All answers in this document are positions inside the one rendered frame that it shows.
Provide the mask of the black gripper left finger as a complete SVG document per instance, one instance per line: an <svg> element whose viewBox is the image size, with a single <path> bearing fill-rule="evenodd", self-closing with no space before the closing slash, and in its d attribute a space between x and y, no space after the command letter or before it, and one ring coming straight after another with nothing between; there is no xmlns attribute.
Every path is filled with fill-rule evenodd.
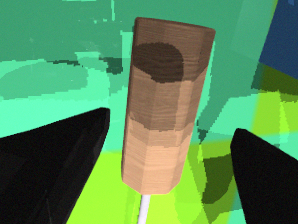
<svg viewBox="0 0 298 224"><path fill-rule="evenodd" d="M67 224L109 128L98 107L0 137L0 224Z"/></svg>

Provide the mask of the blue block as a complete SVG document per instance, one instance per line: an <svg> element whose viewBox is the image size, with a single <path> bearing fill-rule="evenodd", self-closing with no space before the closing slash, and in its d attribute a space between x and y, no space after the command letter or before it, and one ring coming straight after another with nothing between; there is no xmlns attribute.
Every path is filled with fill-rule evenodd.
<svg viewBox="0 0 298 224"><path fill-rule="evenodd" d="M298 79L298 0L278 0L259 63Z"/></svg>

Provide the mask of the wooden-handled metal pick tool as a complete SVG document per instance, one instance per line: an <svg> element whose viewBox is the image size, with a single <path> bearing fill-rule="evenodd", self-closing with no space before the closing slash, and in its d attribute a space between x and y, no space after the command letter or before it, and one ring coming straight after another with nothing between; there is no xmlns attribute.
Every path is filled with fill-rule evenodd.
<svg viewBox="0 0 298 224"><path fill-rule="evenodd" d="M122 183L149 198L181 181L216 30L176 20L136 18L129 63Z"/></svg>

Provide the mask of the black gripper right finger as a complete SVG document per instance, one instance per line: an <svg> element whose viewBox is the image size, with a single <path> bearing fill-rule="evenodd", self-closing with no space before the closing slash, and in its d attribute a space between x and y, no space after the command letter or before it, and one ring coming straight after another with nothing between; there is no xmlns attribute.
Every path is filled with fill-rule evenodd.
<svg viewBox="0 0 298 224"><path fill-rule="evenodd" d="M242 128L230 152L246 224L298 224L298 159Z"/></svg>

